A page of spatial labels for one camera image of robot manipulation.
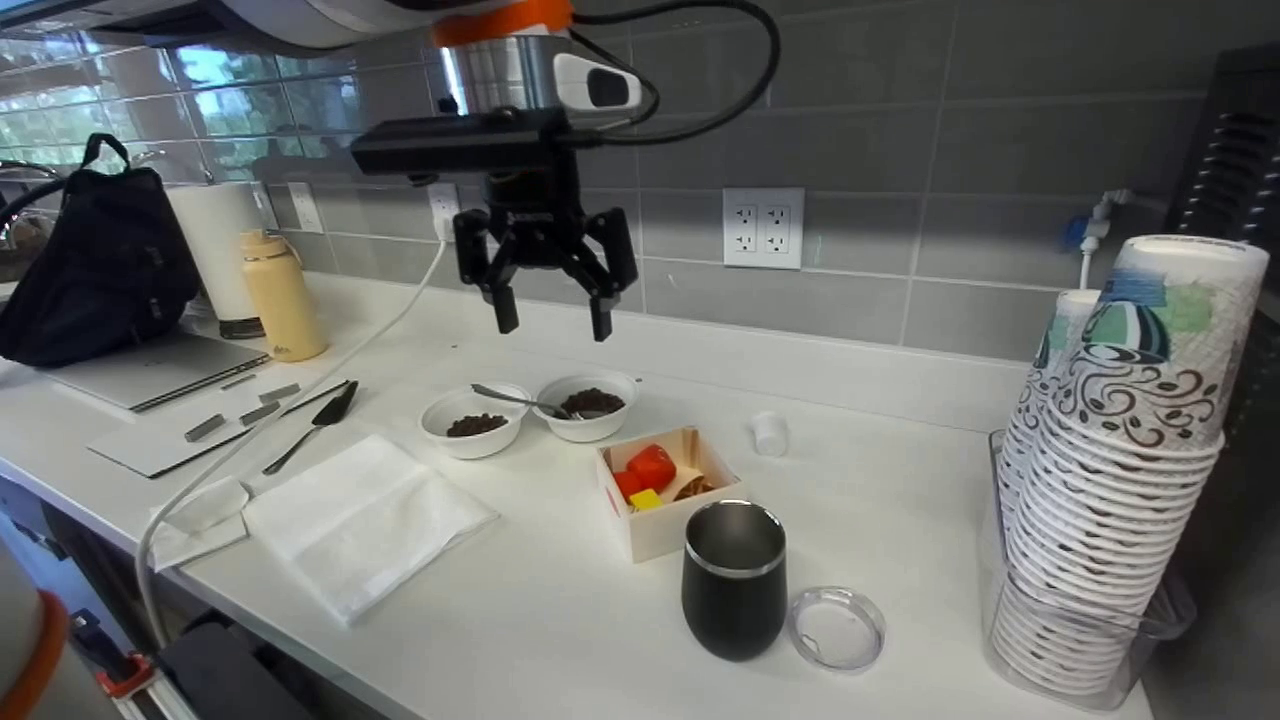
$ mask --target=black bag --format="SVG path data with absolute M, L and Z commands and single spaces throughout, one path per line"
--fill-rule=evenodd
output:
M 120 153 L 120 177 L 87 170 L 99 145 Z M 56 227 L 0 312 L 0 356 L 61 367 L 171 331 L 199 275 L 159 177 L 126 170 L 124 145 L 91 132 L 61 193 Z

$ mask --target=white countertop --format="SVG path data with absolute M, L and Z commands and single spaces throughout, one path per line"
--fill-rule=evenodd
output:
M 408 289 L 316 280 L 316 296 L 335 349 L 347 349 L 390 316 Z M 870 597 L 888 626 L 883 655 L 861 675 L 837 675 L 781 642 L 758 661 L 724 664 L 679 620 L 679 557 L 622 561 L 591 487 L 591 447 L 560 443 L 529 419 L 504 458 L 455 466 L 414 431 L 414 415 L 446 385 L 534 389 L 576 367 L 645 378 L 622 437 L 704 429 L 784 519 L 791 587 L 848 583 Z M 254 541 L 202 557 L 177 580 L 388 718 L 1097 718 L 1012 690 L 979 646 L 983 431 L 1012 410 L 1021 366 L 653 316 L 617 316 L 617 337 L 591 344 L 582 307 L 547 305 L 520 305 L 520 331 L 495 337 L 476 296 L 428 292 L 413 322 L 344 378 L 365 389 L 354 415 L 319 431 L 293 470 L 361 431 L 384 431 L 495 510 L 498 524 L 354 628 L 330 626 Z M 751 458 L 745 419 L 758 410 L 789 419 L 789 462 Z M 294 437 L 305 415 L 248 447 L 242 466 Z M 36 373 L 0 367 L 0 473 L 134 547 L 147 513 L 199 466 L 139 480 L 84 454 L 120 425 Z M 1114 718 L 1146 720 L 1144 691 Z

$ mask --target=stack of paper cups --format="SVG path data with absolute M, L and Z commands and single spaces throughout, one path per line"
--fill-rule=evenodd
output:
M 264 337 L 241 272 L 241 236 L 264 227 L 251 183 L 182 183 L 168 188 L 168 205 L 189 236 L 220 337 Z
M 1024 480 L 1015 480 L 1015 470 L 1021 470 L 1015 462 L 1028 458 L 1036 429 L 1041 429 L 1041 413 L 1044 413 L 1057 380 L 1069 373 L 1097 300 L 1099 300 L 1097 289 L 1076 289 L 1076 292 L 1057 296 L 1057 307 L 1044 328 L 1041 351 L 1032 361 L 1028 385 L 1015 402 L 1007 429 L 1002 429 L 1002 447 L 1000 447 L 994 473 L 1000 473 L 1000 497 L 1007 503 L 1015 503 L 1024 492 Z
M 1134 447 L 1216 443 L 1265 272 L 1269 251 L 1237 242 L 1127 242 L 1057 413 Z

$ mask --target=gray tile backsplash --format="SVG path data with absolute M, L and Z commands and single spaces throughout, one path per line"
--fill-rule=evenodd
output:
M 1123 234 L 1154 227 L 1216 51 L 1280 39 L 1265 0 L 758 5 L 784 66 L 745 120 L 580 153 L 582 205 L 630 218 L 645 280 L 622 307 L 1012 361 L 1076 280 L 1062 221 L 1134 188 L 1146 212 Z M 662 89 L 669 126 L 715 112 L 764 62 L 734 11 L 580 31 Z M 347 145 L 433 112 L 438 77 L 414 31 L 326 55 L 4 39 L 0 156 L 77 164 L 113 128 L 168 177 L 261 182 L 306 270 L 413 284 L 437 251 L 423 193 L 361 177 Z M 286 183 L 310 188 L 319 234 L 298 227 Z M 805 188 L 805 270 L 724 270 L 719 188 Z M 450 258 L 437 284 L 461 289 Z M 514 292 L 580 305 L 564 275 L 529 272 Z

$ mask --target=wall tile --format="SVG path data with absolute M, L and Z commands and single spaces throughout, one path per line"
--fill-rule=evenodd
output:
M 580 202 L 582 202 L 582 212 L 607 212 L 607 209 L 621 209 L 621 212 L 627 212 L 627 223 L 636 223 L 641 221 L 641 209 L 636 209 L 636 193 L 595 193 L 595 188 L 582 188 L 580 193 Z
M 908 8 L 918 0 L 757 0 L 777 19 L 789 15 L 832 15 L 832 11 L 881 11 L 881 8 Z
M 748 28 L 649 37 L 636 70 L 658 89 L 658 112 L 708 115 L 745 98 L 764 70 L 764 37 Z
M 587 147 L 576 153 L 576 172 L 582 193 L 636 188 L 636 153 L 630 147 Z
M 437 242 L 428 196 L 414 188 L 316 183 L 310 202 L 322 234 Z
M 948 110 L 937 193 L 1172 193 L 1197 102 Z
M 268 205 L 270 205 L 270 212 L 274 212 L 274 223 L 278 223 L 278 227 L 298 227 L 298 223 L 294 223 L 293 196 L 286 196 L 286 183 L 264 183 L 264 193 L 268 193 Z
M 164 182 L 177 183 L 202 183 L 214 182 L 214 145 L 202 140 L 182 140 L 182 145 L 126 145 L 132 156 L 147 161 Z
M 1076 284 L 1060 227 L 1093 202 L 928 202 L 918 275 Z
M 134 140 L 194 140 L 191 112 L 179 98 L 102 106 L 106 128 Z
M 948 5 L 789 19 L 784 50 L 777 110 L 937 102 Z
M 22 115 L 22 145 L 84 147 L 84 135 L 96 128 L 113 128 L 113 112 L 99 106 L 41 110 Z
M 189 89 L 228 89 L 228 83 L 270 82 L 270 55 L 182 46 L 171 51 L 171 72 Z
M 645 258 L 719 260 L 719 193 L 645 193 Z
M 904 280 L 748 272 L 719 265 L 645 260 L 645 296 L 656 316 L 757 323 L 891 344 L 904 322 Z
M 482 300 L 480 300 L 480 289 L 476 289 L 476 284 L 465 284 L 465 280 L 455 275 L 455 251 L 450 251 L 450 248 L 444 251 L 444 260 L 438 260 L 438 270 L 437 270 L 437 275 L 433 275 L 433 289 L 468 292 L 468 296 L 476 296 L 476 305 L 482 305 Z M 582 323 L 587 323 L 587 296 L 582 296 L 582 289 L 580 289 L 572 275 L 564 275 L 564 272 L 551 272 L 551 270 L 520 270 L 520 272 L 513 275 L 513 292 L 514 292 L 514 312 L 520 312 L 520 300 L 576 305 L 576 307 L 582 307 Z M 645 289 L 630 284 L 630 289 L 621 296 L 621 307 L 645 307 Z
M 964 356 L 1032 361 L 1057 292 L 910 284 L 908 344 Z
M 1223 50 L 1271 46 L 1256 0 L 964 0 L 948 98 L 1183 91 Z
M 844 272 L 910 272 L 918 202 L 816 196 L 805 202 L 805 265 Z
M 283 236 L 305 258 L 306 272 L 347 272 L 335 265 L 326 236 L 319 236 L 319 234 L 283 234 Z
M 745 115 L 712 135 L 649 147 L 641 188 L 918 193 L 930 112 Z
M 339 83 L 339 102 L 354 106 L 354 128 L 437 112 L 428 77 L 419 70 L 361 72 L 354 89 Z
M 354 242 L 354 236 L 326 236 L 330 270 L 339 275 L 366 275 L 366 280 L 390 280 L 390 284 L 414 284 L 437 248 L 413 245 L 413 242 Z
M 177 91 L 177 72 L 168 70 L 168 55 L 152 50 L 102 51 L 96 55 L 96 72 L 99 72 L 102 98 L 116 98 L 116 102 Z
M 400 31 L 400 37 L 379 37 L 370 46 L 350 46 L 350 50 L 339 50 L 339 51 L 306 55 L 306 62 L 298 62 L 298 72 L 408 70 L 408 66 L 423 66 L 423 55 L 433 55 L 433 51 L 437 50 L 428 50 L 423 31 Z
M 29 70 L 10 77 L 10 89 L 22 91 L 29 110 L 87 106 L 113 98 L 99 83 L 96 62 Z

